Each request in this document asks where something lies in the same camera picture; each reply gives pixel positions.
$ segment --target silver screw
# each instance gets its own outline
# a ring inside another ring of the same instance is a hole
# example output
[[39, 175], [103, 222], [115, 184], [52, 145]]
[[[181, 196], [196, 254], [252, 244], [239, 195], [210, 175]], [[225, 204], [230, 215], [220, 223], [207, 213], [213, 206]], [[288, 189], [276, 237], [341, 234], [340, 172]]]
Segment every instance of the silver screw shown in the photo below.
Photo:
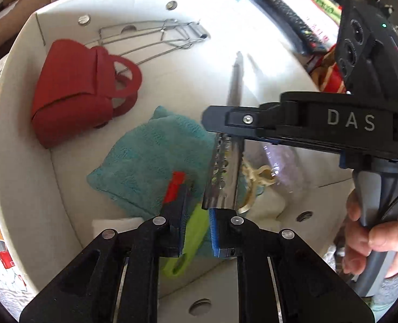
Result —
[[284, 230], [281, 232], [281, 235], [284, 239], [293, 239], [295, 237], [292, 230]]
[[167, 4], [166, 4], [166, 9], [167, 10], [174, 10], [175, 8], [177, 8], [178, 7], [178, 3], [176, 2], [176, 1], [169, 1]]
[[254, 121], [253, 117], [250, 114], [244, 115], [243, 122], [245, 124], [252, 124]]
[[91, 17], [90, 15], [81, 16], [78, 18], [78, 24], [82, 27], [88, 25], [90, 23]]
[[111, 238], [113, 238], [114, 235], [115, 235], [114, 230], [104, 230], [103, 233], [101, 234], [101, 236], [104, 239], [111, 239]]
[[166, 222], [166, 219], [163, 216], [157, 216], [152, 219], [152, 223], [157, 226], [161, 226]]
[[232, 222], [232, 224], [234, 225], [241, 225], [244, 223], [244, 219], [241, 216], [234, 216], [230, 219], [230, 222]]

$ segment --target white lettering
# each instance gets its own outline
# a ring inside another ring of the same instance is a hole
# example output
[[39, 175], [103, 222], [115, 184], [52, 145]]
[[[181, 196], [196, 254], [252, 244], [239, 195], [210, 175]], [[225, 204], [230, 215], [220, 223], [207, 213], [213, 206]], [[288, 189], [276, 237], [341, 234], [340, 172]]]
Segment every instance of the white lettering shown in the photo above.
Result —
[[348, 117], [347, 124], [345, 125], [345, 127], [349, 127], [349, 125], [354, 125], [355, 128], [358, 128], [358, 123], [356, 122], [355, 114], [352, 111], [350, 112], [350, 115]]
[[[332, 113], [335, 114], [334, 121], [332, 120]], [[340, 114], [335, 109], [328, 109], [328, 125], [336, 125], [340, 120]]]
[[370, 124], [371, 127], [367, 127], [367, 126], [366, 126], [366, 127], [364, 127], [364, 129], [365, 129], [366, 131], [373, 131], [373, 130], [375, 129], [374, 123], [373, 123], [372, 121], [369, 121], [368, 119], [374, 119], [374, 115], [368, 114], [368, 115], [365, 117], [366, 123], [367, 123], [367, 124]]

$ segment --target metal grater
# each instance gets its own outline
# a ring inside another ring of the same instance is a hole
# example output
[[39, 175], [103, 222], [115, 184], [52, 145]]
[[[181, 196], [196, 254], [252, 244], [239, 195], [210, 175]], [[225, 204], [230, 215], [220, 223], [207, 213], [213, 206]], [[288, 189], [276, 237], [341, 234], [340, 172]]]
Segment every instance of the metal grater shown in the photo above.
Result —
[[[238, 52], [233, 66], [232, 82], [227, 105], [241, 105], [243, 89], [243, 56]], [[244, 139], [227, 134], [216, 134], [209, 166], [203, 209], [236, 209], [238, 176], [244, 152]]]

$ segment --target red felt bag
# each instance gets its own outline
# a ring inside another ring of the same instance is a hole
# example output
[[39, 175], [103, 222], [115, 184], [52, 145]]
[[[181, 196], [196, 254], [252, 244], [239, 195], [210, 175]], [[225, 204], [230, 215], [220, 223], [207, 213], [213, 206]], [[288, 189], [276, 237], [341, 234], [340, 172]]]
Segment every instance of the red felt bag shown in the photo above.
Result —
[[[124, 64], [131, 79], [116, 74], [114, 62]], [[125, 87], [116, 90], [116, 81]], [[135, 105], [141, 82], [136, 64], [110, 55], [104, 47], [87, 48], [73, 40], [55, 41], [34, 93], [31, 115], [38, 140], [45, 148], [51, 148], [125, 114]], [[113, 108], [113, 98], [126, 100]]]

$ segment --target towel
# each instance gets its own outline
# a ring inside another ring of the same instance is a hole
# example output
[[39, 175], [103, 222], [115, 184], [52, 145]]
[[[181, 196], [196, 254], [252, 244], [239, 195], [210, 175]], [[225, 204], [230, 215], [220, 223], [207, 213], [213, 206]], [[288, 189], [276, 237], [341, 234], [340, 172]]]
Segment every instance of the towel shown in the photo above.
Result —
[[[159, 106], [148, 123], [118, 140], [87, 181], [128, 217], [148, 220], [160, 213], [172, 172], [183, 171], [194, 182], [190, 215], [203, 197], [213, 144], [214, 134], [200, 124]], [[211, 256], [209, 232], [198, 254]]]

